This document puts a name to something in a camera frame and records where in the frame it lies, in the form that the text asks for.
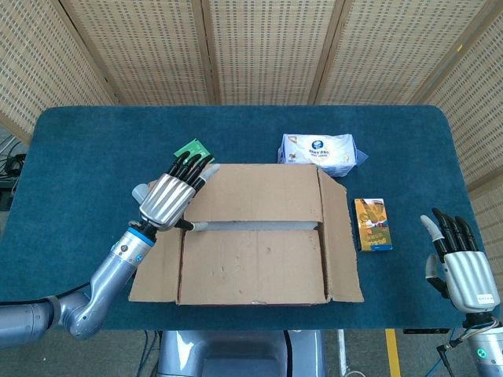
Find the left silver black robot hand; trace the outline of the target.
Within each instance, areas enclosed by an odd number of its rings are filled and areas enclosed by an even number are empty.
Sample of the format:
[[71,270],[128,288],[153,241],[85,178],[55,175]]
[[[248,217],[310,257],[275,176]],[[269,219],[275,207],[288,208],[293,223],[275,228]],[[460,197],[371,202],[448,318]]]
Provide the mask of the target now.
[[176,227],[197,193],[218,172],[220,164],[210,164],[213,155],[183,152],[147,190],[139,213],[146,227],[167,231]]

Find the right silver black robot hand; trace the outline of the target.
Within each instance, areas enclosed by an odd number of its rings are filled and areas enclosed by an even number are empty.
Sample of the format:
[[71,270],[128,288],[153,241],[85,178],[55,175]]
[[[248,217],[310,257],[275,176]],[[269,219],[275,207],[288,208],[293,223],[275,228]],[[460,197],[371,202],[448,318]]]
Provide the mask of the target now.
[[478,248],[471,226],[437,208],[432,213],[434,218],[420,216],[435,248],[426,261],[426,281],[464,314],[494,310],[501,303],[500,296],[489,260]]

